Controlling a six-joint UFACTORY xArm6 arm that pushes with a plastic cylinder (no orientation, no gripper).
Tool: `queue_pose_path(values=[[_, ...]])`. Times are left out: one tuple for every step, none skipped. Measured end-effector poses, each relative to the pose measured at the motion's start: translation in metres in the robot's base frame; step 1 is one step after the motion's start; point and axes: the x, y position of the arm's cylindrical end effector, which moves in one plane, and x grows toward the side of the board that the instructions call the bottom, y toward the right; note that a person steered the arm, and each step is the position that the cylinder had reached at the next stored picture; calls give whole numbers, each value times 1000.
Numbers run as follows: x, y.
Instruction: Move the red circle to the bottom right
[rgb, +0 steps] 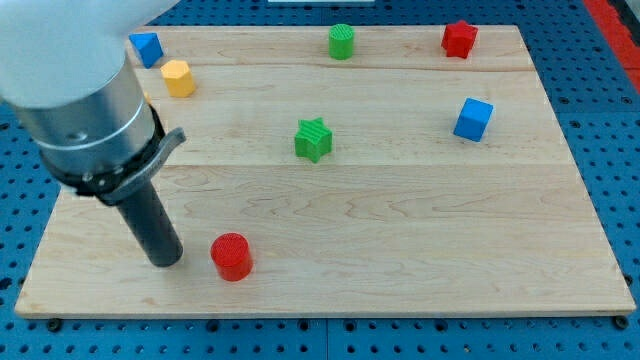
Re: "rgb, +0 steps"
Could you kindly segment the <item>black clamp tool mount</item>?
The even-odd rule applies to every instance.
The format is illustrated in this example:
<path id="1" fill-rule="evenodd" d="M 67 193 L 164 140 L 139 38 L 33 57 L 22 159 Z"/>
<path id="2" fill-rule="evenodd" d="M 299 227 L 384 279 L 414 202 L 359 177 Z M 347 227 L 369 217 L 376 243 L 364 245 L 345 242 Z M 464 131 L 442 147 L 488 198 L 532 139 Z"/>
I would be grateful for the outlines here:
<path id="1" fill-rule="evenodd" d="M 171 152 L 186 141 L 182 128 L 166 133 L 155 108 L 145 105 L 144 109 L 148 110 L 152 116 L 154 133 L 144 146 L 124 163 L 100 171 L 79 172 L 69 168 L 70 165 L 75 164 L 75 160 L 67 158 L 62 161 L 62 164 L 56 164 L 53 158 L 42 150 L 43 163 L 54 177 L 62 184 L 71 187 L 75 194 L 97 197 L 107 206 L 121 204 L 144 186 L 149 185 L 151 179 L 166 163 Z"/>

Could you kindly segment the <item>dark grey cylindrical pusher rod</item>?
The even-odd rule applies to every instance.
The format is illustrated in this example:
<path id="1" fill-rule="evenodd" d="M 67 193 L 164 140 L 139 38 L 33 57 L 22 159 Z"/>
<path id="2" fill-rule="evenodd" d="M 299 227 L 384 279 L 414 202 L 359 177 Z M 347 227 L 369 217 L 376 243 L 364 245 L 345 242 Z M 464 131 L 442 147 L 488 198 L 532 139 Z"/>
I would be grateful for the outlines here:
<path id="1" fill-rule="evenodd" d="M 180 260 L 182 243 L 151 182 L 125 197 L 117 209 L 152 265 L 169 267 Z"/>

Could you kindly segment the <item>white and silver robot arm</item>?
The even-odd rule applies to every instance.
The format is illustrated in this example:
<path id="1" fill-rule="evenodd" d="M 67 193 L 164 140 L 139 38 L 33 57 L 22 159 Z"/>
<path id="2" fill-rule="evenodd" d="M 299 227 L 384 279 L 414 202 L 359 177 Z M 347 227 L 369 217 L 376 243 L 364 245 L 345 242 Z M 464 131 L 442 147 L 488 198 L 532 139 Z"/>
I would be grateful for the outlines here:
<path id="1" fill-rule="evenodd" d="M 182 243 L 152 179 L 186 139 L 146 101 L 125 38 L 175 0 L 4 1 L 1 99 L 47 170 L 79 196 L 115 206 L 150 262 L 176 263 Z"/>

